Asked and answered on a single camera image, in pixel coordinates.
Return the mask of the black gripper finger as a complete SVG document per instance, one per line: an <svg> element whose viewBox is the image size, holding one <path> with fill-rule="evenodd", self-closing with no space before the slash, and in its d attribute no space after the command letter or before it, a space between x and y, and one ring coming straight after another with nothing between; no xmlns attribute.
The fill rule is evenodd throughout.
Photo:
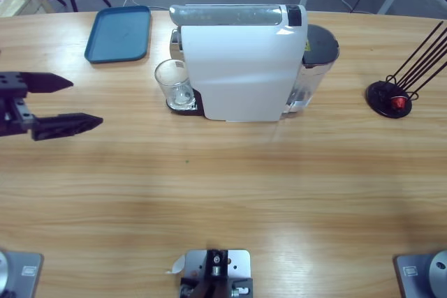
<svg viewBox="0 0 447 298"><path fill-rule="evenodd" d="M1 95L52 93L72 86L70 80L54 73L1 72Z"/></svg>
<svg viewBox="0 0 447 298"><path fill-rule="evenodd" d="M31 129L31 137L34 141L70 137L90 131L102 123L103 118L85 113L37 117Z"/></svg>

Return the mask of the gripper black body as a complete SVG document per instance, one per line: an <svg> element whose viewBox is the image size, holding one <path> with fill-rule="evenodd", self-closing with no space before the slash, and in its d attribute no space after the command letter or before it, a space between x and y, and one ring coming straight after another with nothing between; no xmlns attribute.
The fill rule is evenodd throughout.
<svg viewBox="0 0 447 298"><path fill-rule="evenodd" d="M1 137L33 132L35 116L30 112L25 98L29 89L1 89Z"/></svg>

